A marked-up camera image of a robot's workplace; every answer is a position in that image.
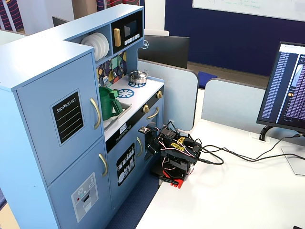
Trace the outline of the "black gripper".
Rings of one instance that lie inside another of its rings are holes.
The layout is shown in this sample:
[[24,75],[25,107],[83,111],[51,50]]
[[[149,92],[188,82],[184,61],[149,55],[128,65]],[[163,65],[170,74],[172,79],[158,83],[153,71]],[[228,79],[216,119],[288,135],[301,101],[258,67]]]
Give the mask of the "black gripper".
[[162,149],[165,149],[166,146],[164,144],[164,134],[160,132],[156,137],[153,137],[149,142],[146,150],[146,155],[144,160],[147,161],[151,156],[160,152]]

